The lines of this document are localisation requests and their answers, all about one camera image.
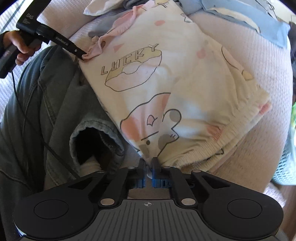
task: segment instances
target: clothing pile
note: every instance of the clothing pile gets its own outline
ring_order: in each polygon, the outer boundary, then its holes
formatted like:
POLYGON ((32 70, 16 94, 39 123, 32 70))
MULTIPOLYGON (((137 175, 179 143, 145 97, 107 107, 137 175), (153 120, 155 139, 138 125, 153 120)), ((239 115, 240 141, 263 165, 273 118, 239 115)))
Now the clothing pile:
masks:
POLYGON ((81 70, 148 164, 158 157, 183 172, 208 171, 233 153, 271 103, 256 79, 186 13, 210 12, 283 48, 289 25, 264 1, 141 3, 93 0, 86 7, 84 14, 108 17, 89 31, 93 44, 81 70), (119 6, 132 9, 120 12, 119 6))

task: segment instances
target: cartoon animal print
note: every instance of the cartoon animal print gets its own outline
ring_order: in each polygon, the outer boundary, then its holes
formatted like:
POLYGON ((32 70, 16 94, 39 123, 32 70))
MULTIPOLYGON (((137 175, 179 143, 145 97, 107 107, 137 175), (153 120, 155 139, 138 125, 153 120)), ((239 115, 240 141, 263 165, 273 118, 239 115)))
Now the cartoon animal print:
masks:
POLYGON ((180 111, 169 109, 164 113, 169 96, 170 93, 153 96, 148 102, 138 105, 120 123, 122 133, 139 147, 138 151, 144 158, 159 156, 169 143, 179 138, 174 128, 181 121, 180 111))
POLYGON ((185 13, 181 13, 181 16, 184 17, 184 22, 193 23, 193 21, 189 17, 187 17, 185 13))
POLYGON ((144 84, 161 63, 162 53, 155 45, 138 49, 114 61, 110 71, 102 67, 101 75, 108 74, 105 85, 120 92, 144 84))
POLYGON ((254 77, 248 71, 244 70, 244 68, 231 56, 228 50, 226 50, 223 46, 221 47, 221 52, 227 63, 240 71, 246 81, 254 79, 254 77))
POLYGON ((166 4, 168 4, 169 0, 153 0, 155 2, 155 6, 157 7, 158 5, 161 5, 163 7, 167 7, 166 4))

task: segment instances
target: gray spot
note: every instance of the gray spot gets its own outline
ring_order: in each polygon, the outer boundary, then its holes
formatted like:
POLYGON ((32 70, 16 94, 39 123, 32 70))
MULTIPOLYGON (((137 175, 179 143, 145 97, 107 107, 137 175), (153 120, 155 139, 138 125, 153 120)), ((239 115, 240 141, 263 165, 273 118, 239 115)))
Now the gray spot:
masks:
POLYGON ((158 139, 158 148, 160 150, 162 150, 166 146, 167 143, 170 143, 174 140, 175 140, 175 138, 173 137, 173 135, 168 135, 168 134, 162 135, 158 139))
POLYGON ((170 119, 173 122, 179 122, 180 121, 180 113, 177 110, 170 110, 170 119))
POLYGON ((149 158, 149 149, 146 145, 140 145, 139 146, 141 152, 143 153, 145 158, 149 158))

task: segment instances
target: pant leg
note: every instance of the pant leg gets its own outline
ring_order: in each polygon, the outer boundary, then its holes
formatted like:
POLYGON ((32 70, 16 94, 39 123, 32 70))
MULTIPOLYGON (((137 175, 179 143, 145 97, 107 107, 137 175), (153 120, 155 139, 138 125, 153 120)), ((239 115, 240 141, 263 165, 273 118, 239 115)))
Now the pant leg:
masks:
MULTIPOLYGON (((18 85, 22 108, 37 131, 43 97, 38 79, 51 53, 52 48, 47 48, 28 64, 18 85)), ((15 205, 43 189, 43 151, 38 135, 26 123, 12 94, 0 125, 0 214, 7 241, 19 238, 12 217, 15 205)))

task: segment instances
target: light blue fabric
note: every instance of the light blue fabric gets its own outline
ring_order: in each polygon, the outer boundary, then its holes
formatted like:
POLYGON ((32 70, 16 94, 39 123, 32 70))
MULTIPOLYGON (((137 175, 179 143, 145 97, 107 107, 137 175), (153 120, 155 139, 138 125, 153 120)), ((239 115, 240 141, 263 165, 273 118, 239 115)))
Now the light blue fabric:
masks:
POLYGON ((203 9, 231 22, 253 28, 244 21, 218 13, 211 8, 226 8, 234 12, 239 12, 259 27, 260 35, 279 47, 287 48, 287 35, 290 26, 287 23, 279 22, 271 6, 263 0, 179 0, 182 10, 186 15, 203 9))

